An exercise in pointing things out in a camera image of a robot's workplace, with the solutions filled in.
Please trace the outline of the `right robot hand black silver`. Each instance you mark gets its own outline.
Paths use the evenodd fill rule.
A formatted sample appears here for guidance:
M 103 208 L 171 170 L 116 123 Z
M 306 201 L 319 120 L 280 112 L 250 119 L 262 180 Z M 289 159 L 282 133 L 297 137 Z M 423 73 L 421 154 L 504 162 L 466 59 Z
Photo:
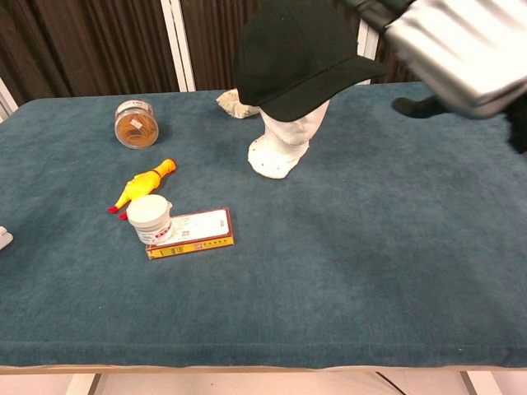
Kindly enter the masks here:
M 526 97 L 524 1 L 346 1 L 433 94 L 399 113 L 489 119 Z

